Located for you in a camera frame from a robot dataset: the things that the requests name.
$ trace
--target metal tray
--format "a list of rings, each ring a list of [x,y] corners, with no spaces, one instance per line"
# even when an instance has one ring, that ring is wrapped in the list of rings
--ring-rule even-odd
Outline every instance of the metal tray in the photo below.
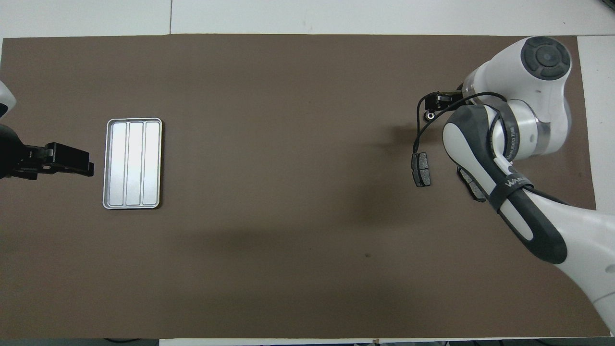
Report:
[[[103,206],[153,209],[160,203],[162,121],[111,119],[107,123]]]

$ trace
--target gray circular cap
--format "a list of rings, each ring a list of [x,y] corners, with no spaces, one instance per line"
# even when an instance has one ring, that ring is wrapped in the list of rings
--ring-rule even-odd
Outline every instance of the gray circular cap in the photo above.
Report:
[[[521,61],[527,72],[546,81],[560,79],[570,70],[566,47],[546,36],[527,39],[521,48]]]

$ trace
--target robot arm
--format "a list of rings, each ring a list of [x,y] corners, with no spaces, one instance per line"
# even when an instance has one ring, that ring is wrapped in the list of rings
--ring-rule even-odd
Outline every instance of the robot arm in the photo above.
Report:
[[[458,108],[443,130],[448,156],[471,177],[517,238],[555,264],[615,331],[615,216],[555,201],[533,189],[511,161],[557,151],[569,130],[563,87],[570,57],[536,37],[504,49],[469,75],[464,96],[497,92]]]
[[[15,106],[17,101],[0,81],[0,118]],[[76,173],[86,177],[94,175],[94,164],[86,151],[60,143],[44,147],[25,145],[15,131],[0,124],[0,179],[19,177],[36,180],[39,173]]]

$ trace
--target cable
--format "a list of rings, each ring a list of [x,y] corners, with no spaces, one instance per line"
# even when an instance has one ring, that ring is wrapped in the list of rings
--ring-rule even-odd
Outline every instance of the cable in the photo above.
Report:
[[[127,342],[133,342],[133,341],[138,341],[141,339],[124,339],[124,340],[116,340],[116,339],[107,339],[105,338],[105,340],[110,341],[110,342],[114,342],[116,344],[126,344]]]
[[[419,131],[421,130],[420,128],[420,124],[421,124],[421,116],[419,115],[420,111],[421,111],[421,103],[423,103],[423,101],[425,101],[425,99],[427,99],[428,97],[438,94],[437,91],[434,92],[430,92],[429,94],[421,97],[421,99],[419,100],[419,103],[416,104],[416,135],[419,135]]]
[[[544,342],[541,339],[533,339],[534,341],[536,341],[539,344],[545,345],[545,346],[564,346],[564,345],[555,345],[555,344],[550,344],[548,342]]]
[[[495,118],[493,118],[493,121],[491,122],[491,125],[489,125],[489,132],[488,132],[488,135],[487,135],[487,140],[489,141],[489,147],[491,147],[491,155],[494,158],[496,157],[496,153],[493,150],[493,131],[496,128],[496,124],[501,119],[502,119],[502,114],[500,112],[498,112],[497,115],[495,116]]]
[[[451,103],[448,107],[444,108],[442,111],[440,111],[438,114],[436,114],[436,115],[434,116],[434,118],[433,118],[430,122],[428,122],[427,124],[425,124],[425,126],[423,126],[423,128],[422,128],[420,131],[418,131],[418,132],[416,133],[416,139],[415,139],[414,144],[412,145],[412,153],[417,153],[417,152],[418,152],[418,150],[419,150],[419,144],[420,144],[420,141],[421,141],[421,135],[423,134],[423,132],[425,132],[425,130],[429,127],[429,125],[430,125],[432,122],[434,122],[436,119],[438,119],[441,115],[443,115],[443,114],[444,114],[444,113],[446,113],[447,111],[450,111],[450,110],[452,110],[452,109],[456,108],[457,106],[461,105],[461,104],[462,104],[462,103],[464,103],[465,101],[468,101],[468,100],[470,100],[470,99],[474,99],[475,97],[479,97],[479,96],[495,96],[495,97],[497,97],[497,98],[501,99],[501,100],[502,100],[502,101],[504,101],[504,102],[506,102],[506,101],[507,101],[507,100],[506,100],[506,98],[505,98],[504,96],[502,96],[502,95],[498,94],[497,92],[479,92],[479,93],[477,93],[477,94],[473,94],[473,95],[470,95],[470,96],[464,97],[464,98],[463,98],[463,99],[461,99],[461,100],[458,100],[458,101],[455,101],[455,102]],[[417,111],[417,114],[416,114],[416,119],[417,119],[417,121],[418,121],[418,119],[419,119],[419,116],[418,116],[418,111]]]
[[[546,198],[546,199],[550,199],[553,202],[564,204],[565,206],[569,206],[570,205],[570,204],[562,201],[561,199],[559,199],[557,197],[551,196],[550,194],[548,194],[546,192],[542,192],[541,190],[537,190],[537,189],[535,189],[533,187],[530,187],[528,185],[525,185],[523,188],[528,190],[529,192],[534,193],[535,195],[538,195],[538,196]]]

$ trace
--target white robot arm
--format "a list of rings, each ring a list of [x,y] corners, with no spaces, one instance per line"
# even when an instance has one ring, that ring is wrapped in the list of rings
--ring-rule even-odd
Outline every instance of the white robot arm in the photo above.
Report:
[[[587,294],[615,331],[615,216],[565,205],[533,189],[511,161],[557,151],[569,132],[564,84],[570,56],[547,37],[523,39],[472,72],[443,130],[448,156],[538,258]]]

